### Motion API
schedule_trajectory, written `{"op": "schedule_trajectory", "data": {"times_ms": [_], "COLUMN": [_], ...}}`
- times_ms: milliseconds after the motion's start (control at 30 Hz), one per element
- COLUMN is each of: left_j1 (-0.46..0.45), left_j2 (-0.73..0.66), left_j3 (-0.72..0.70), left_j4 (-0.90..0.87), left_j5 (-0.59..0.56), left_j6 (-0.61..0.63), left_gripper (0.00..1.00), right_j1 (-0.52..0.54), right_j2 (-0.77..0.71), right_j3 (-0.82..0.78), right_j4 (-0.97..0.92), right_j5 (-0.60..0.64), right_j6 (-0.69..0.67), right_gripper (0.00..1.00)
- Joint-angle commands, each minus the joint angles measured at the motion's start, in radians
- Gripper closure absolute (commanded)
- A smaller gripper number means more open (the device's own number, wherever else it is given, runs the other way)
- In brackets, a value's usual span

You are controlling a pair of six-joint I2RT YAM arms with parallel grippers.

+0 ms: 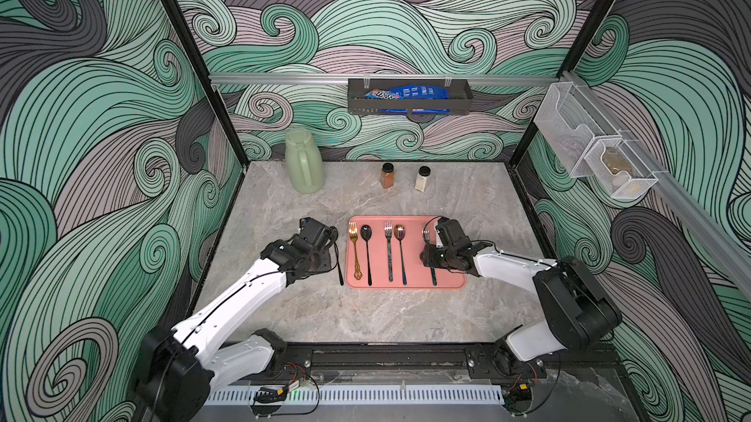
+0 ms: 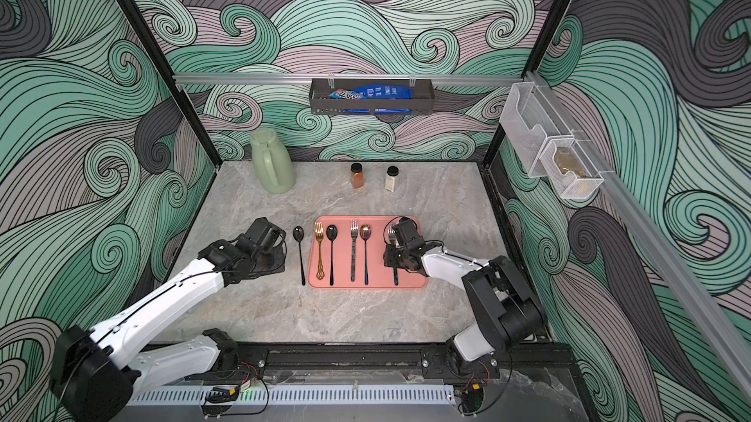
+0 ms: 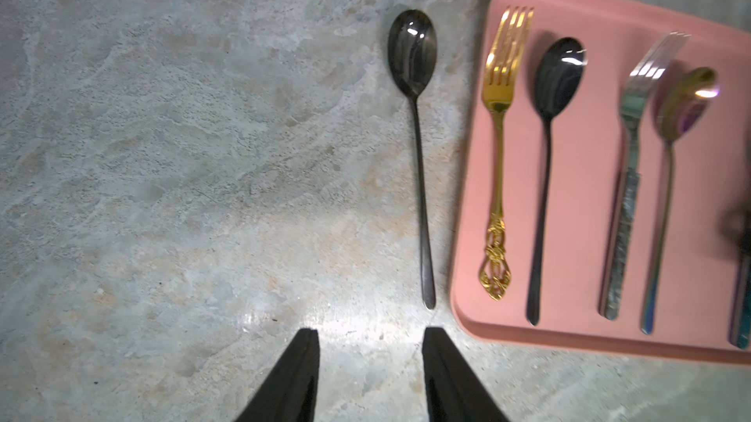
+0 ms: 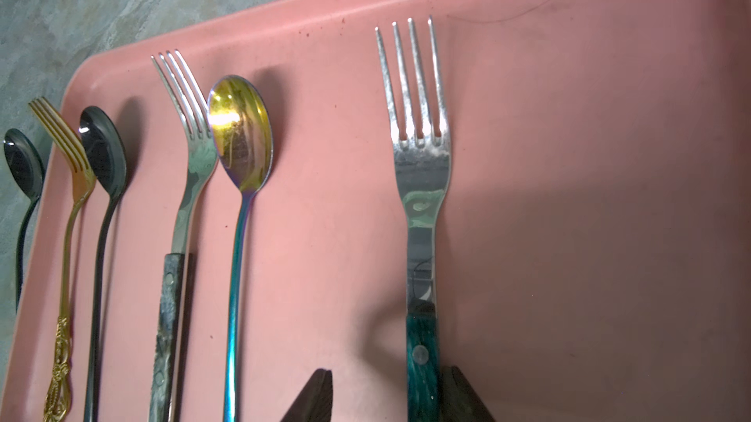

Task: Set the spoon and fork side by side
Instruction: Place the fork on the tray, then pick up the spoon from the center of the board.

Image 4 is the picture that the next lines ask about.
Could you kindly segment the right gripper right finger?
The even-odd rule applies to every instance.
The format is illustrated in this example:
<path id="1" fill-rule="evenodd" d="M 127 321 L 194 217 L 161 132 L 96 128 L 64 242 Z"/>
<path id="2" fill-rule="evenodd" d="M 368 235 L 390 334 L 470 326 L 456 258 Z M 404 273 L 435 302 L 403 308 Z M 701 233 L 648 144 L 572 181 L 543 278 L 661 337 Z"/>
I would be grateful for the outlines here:
<path id="1" fill-rule="evenodd" d="M 495 422 L 495 418 L 473 389 L 461 369 L 441 369 L 441 415 L 447 422 Z"/>

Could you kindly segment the gold fork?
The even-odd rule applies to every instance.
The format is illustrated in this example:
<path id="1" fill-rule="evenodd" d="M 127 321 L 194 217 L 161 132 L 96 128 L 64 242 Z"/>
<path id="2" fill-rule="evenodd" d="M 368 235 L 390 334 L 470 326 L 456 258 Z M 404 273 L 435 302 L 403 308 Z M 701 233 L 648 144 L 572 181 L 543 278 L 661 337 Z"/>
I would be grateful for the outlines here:
<path id="1" fill-rule="evenodd" d="M 65 156 L 72 173 L 72 197 L 74 204 L 66 223 L 63 245 L 63 265 L 59 315 L 55 334 L 52 377 L 45 397 L 43 419 L 63 421 L 72 405 L 70 370 L 72 363 L 72 305 L 70 304 L 70 257 L 72 257 L 72 233 L 79 212 L 87 202 L 96 185 L 96 177 L 87 159 L 79 136 L 68 126 L 57 109 L 46 97 L 37 97 L 29 103 L 53 142 Z"/>

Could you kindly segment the iridescent rainbow spoon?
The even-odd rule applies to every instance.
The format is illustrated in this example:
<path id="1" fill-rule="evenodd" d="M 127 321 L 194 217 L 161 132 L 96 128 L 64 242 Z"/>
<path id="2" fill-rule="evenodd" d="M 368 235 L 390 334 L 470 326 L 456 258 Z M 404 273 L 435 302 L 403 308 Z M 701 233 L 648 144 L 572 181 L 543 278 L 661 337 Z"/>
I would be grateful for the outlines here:
<path id="1" fill-rule="evenodd" d="M 208 120 L 216 152 L 241 194 L 230 274 L 223 419 L 239 415 L 240 302 L 244 238 L 250 206 L 269 178 L 273 164 L 273 132 L 266 105 L 250 81 L 238 75 L 220 79 L 208 96 Z"/>

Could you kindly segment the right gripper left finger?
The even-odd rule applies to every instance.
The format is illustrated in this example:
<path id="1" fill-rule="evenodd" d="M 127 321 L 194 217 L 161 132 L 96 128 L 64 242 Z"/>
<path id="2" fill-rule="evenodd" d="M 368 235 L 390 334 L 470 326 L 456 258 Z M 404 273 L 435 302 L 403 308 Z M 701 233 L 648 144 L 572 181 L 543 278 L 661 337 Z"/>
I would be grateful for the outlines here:
<path id="1" fill-rule="evenodd" d="M 330 422 L 334 405 L 332 371 L 316 369 L 282 418 L 282 422 Z"/>

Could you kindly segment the pink tray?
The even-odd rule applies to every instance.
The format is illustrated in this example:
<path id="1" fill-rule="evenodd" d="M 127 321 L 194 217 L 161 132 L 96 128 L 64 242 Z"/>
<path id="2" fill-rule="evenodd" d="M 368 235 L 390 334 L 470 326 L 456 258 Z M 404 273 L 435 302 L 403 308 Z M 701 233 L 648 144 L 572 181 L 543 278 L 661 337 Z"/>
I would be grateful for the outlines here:
<path id="1" fill-rule="evenodd" d="M 750 417 L 750 0 L 12 0 L 1 124 L 109 113 L 131 163 L 106 262 L 100 417 L 144 421 L 187 144 L 151 57 L 248 78 L 274 167 L 244 270 L 242 418 L 334 373 L 403 421 L 407 222 L 377 46 L 437 50 L 453 168 L 441 359 L 499 421 Z"/>

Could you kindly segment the patterned silver fork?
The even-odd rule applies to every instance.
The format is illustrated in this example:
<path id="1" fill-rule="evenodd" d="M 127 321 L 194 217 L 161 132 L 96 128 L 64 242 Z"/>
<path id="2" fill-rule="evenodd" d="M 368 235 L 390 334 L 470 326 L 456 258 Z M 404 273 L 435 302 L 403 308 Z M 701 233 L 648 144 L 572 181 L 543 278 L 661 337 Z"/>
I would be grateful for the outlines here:
<path id="1" fill-rule="evenodd" d="M 207 100 L 179 50 L 152 57 L 185 131 L 188 165 L 185 190 L 177 212 L 171 251 L 164 257 L 162 294 L 158 312 L 158 333 L 150 397 L 149 419 L 173 421 L 176 403 L 173 390 L 183 316 L 185 272 L 192 255 L 189 241 L 194 209 L 215 170 L 217 153 L 207 118 Z"/>

